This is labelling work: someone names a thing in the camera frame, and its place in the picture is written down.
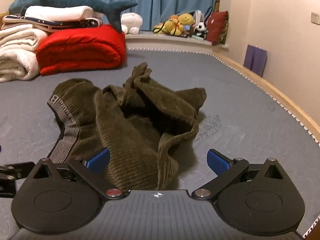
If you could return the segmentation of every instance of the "corduroy fabric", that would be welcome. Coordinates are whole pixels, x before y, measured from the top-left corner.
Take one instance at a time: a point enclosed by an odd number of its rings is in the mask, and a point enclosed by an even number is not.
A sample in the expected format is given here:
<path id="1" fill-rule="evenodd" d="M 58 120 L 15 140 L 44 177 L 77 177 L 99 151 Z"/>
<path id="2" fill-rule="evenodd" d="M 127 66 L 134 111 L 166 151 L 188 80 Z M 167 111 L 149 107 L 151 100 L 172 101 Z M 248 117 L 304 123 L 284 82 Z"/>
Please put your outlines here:
<path id="1" fill-rule="evenodd" d="M 166 189 L 178 171 L 173 150 L 196 136 L 206 99 L 203 88 L 172 91 L 150 73 L 143 63 L 123 87 L 100 90 L 88 80 L 71 79 L 53 92 L 80 128 L 67 160 L 107 147 L 110 163 L 104 176 L 122 190 Z"/>

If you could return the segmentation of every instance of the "red folded blanket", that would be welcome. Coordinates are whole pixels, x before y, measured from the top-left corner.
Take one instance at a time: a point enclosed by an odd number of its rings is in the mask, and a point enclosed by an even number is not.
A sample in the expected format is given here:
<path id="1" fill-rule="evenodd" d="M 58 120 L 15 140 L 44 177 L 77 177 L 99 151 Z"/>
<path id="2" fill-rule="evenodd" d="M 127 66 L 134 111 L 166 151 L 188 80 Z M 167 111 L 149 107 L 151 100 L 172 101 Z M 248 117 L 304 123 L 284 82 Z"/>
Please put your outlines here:
<path id="1" fill-rule="evenodd" d="M 41 42 L 36 57 L 41 75 L 115 68 L 125 61 L 124 33 L 111 25 L 61 30 Z"/>

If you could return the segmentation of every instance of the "gray mattress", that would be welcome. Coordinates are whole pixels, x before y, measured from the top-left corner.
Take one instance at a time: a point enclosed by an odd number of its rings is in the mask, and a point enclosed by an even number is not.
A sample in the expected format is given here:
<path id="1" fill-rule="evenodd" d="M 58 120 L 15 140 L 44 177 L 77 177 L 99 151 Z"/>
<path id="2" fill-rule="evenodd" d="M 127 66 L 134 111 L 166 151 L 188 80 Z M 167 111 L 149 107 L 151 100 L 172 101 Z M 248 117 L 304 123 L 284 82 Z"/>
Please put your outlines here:
<path id="1" fill-rule="evenodd" d="M 96 86 L 122 85 L 132 68 L 147 62 L 151 76 L 173 90 L 204 87 L 200 131 L 178 149 L 180 173 L 171 188 L 190 192 L 216 175 L 206 164 L 208 149 L 250 163 L 278 159 L 302 195 L 306 212 L 298 228 L 304 234 L 320 213 L 320 148 L 305 129 L 276 101 L 239 73 L 210 55 L 176 51 L 129 50 L 123 68 L 64 73 L 32 81 L 0 84 L 0 163 L 33 161 L 47 156 L 59 136 L 46 102 L 58 83 L 86 78 Z M 17 231 L 11 199 L 0 200 L 0 239 Z"/>

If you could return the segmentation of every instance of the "blue gripper pad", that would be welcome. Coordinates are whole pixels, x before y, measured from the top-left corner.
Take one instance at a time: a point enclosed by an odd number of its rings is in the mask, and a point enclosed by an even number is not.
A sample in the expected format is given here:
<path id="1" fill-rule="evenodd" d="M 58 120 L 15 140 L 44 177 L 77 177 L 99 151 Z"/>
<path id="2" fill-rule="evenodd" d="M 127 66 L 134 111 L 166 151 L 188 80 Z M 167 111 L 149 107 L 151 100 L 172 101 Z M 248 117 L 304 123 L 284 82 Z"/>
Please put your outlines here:
<path id="1" fill-rule="evenodd" d="M 92 172 L 94 172 L 95 174 L 99 174 L 105 169 L 105 167 L 107 167 L 107 165 L 109 164 L 109 161 L 110 161 L 110 152 L 108 148 L 106 148 L 106 149 L 103 149 L 102 152 L 95 155 L 95 157 L 87 161 L 86 167 L 90 169 Z"/>
<path id="2" fill-rule="evenodd" d="M 231 167 L 230 163 L 222 159 L 212 150 L 209 150 L 207 153 L 207 164 L 209 168 L 213 170 L 215 174 L 217 174 L 217 176 L 230 169 Z"/>

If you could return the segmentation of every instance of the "light switch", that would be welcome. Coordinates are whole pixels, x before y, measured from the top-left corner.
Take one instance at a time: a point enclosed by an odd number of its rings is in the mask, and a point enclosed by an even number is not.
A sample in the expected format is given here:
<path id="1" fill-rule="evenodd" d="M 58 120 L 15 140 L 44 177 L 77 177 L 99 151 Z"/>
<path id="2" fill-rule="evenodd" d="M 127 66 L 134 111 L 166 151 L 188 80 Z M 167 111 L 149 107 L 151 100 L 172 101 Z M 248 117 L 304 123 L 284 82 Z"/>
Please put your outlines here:
<path id="1" fill-rule="evenodd" d="M 311 22 L 320 25 L 320 16 L 317 13 L 311 13 Z"/>

